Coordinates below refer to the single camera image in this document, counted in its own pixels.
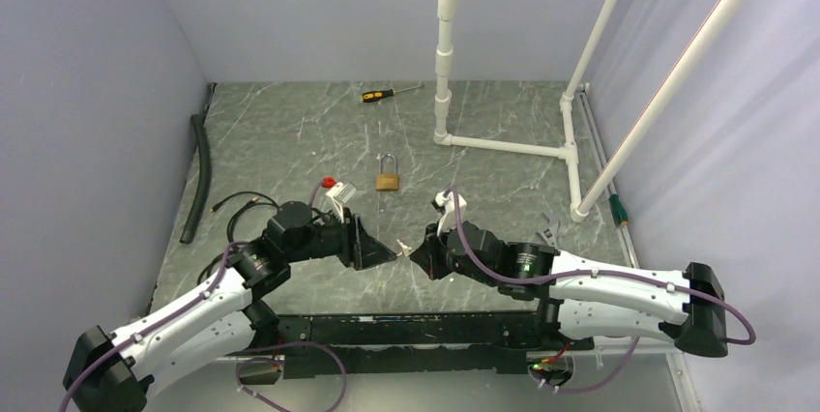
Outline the silver key bunch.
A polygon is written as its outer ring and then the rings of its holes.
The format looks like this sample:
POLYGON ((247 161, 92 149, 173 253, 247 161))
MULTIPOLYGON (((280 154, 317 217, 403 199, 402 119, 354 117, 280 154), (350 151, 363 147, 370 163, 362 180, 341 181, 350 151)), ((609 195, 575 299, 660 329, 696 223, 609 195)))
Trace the silver key bunch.
POLYGON ((409 258, 414 251, 414 248, 405 244, 401 240, 396 239, 396 243, 400 247, 400 254, 404 257, 409 258))

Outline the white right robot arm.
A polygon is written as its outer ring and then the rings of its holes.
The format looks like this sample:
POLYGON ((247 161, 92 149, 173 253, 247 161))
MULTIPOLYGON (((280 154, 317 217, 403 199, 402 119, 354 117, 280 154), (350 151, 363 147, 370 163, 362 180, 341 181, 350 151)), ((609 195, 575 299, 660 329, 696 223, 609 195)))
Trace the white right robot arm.
POLYGON ((651 271, 598 262, 549 245, 506 242, 466 222, 428 226, 410 259, 433 280, 459 274, 519 301, 538 300, 538 345, 592 337, 653 338, 705 358, 728 354, 725 295, 713 269, 651 271))

